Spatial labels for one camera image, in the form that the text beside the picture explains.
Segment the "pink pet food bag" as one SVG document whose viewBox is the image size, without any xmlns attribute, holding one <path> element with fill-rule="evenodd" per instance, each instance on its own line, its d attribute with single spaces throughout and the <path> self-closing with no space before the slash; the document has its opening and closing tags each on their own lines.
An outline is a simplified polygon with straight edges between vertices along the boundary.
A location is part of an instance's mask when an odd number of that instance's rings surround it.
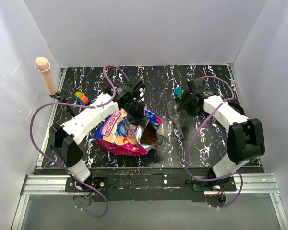
<svg viewBox="0 0 288 230">
<path fill-rule="evenodd" d="M 152 111 L 144 109 L 144 124 L 132 124 L 127 112 L 120 109 L 108 116 L 94 132 L 94 139 L 105 150 L 115 155 L 143 156 L 151 149 L 164 149 L 168 139 L 157 132 L 161 119 Z"/>
</svg>

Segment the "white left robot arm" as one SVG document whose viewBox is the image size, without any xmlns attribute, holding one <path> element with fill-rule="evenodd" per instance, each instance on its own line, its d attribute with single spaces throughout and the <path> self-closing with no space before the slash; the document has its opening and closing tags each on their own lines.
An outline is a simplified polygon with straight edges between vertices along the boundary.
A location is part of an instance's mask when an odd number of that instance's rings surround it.
<svg viewBox="0 0 288 230">
<path fill-rule="evenodd" d="M 145 85 L 142 82 L 126 83 L 113 90 L 108 88 L 71 120 L 50 127 L 50 149 L 64 162 L 81 191 L 86 192 L 92 188 L 93 176 L 82 159 L 83 152 L 79 144 L 104 120 L 108 126 L 102 127 L 102 135 L 107 138 L 113 134 L 113 128 L 117 127 L 116 122 L 128 121 L 145 128 L 144 91 Z"/>
</svg>

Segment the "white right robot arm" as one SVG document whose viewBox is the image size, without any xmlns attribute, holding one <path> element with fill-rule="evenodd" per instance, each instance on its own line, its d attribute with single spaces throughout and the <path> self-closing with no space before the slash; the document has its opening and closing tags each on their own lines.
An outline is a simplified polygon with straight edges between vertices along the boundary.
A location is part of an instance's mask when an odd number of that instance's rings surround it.
<svg viewBox="0 0 288 230">
<path fill-rule="evenodd" d="M 206 179 L 191 179 L 193 184 L 212 190 L 221 189 L 230 181 L 225 175 L 232 175 L 241 166 L 264 155 L 263 127 L 259 119 L 241 114 L 209 90 L 194 93 L 177 88 L 175 98 L 179 100 L 179 110 L 185 110 L 190 115 L 206 112 L 228 133 L 225 156 L 209 169 Z"/>
</svg>

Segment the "blue green toy blocks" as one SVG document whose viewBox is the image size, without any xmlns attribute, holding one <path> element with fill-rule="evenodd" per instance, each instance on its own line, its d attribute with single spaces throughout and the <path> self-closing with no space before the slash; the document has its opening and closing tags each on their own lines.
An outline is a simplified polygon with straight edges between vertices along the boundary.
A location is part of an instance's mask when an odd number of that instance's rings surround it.
<svg viewBox="0 0 288 230">
<path fill-rule="evenodd" d="M 181 87 L 177 87 L 174 91 L 175 99 L 180 100 L 184 92 L 185 92 L 184 89 L 182 89 Z"/>
</svg>

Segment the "colourful cube toy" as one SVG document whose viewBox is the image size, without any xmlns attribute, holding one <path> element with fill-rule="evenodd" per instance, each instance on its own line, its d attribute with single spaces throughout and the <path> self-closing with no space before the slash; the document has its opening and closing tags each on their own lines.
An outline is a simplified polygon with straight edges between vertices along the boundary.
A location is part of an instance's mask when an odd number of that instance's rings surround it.
<svg viewBox="0 0 288 230">
<path fill-rule="evenodd" d="M 75 99 L 80 105 L 88 105 L 90 104 L 91 100 L 89 97 L 87 97 L 85 94 L 83 94 L 80 91 L 77 91 L 75 94 Z"/>
</svg>

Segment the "pink microphone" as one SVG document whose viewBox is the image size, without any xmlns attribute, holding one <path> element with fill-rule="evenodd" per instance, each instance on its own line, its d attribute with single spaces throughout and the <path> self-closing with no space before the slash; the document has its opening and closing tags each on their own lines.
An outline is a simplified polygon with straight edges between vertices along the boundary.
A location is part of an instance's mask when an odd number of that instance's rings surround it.
<svg viewBox="0 0 288 230">
<path fill-rule="evenodd" d="M 35 68 L 40 73 L 48 94 L 54 96 L 56 94 L 56 89 L 50 72 L 50 62 L 45 57 L 37 57 L 35 59 Z"/>
</svg>

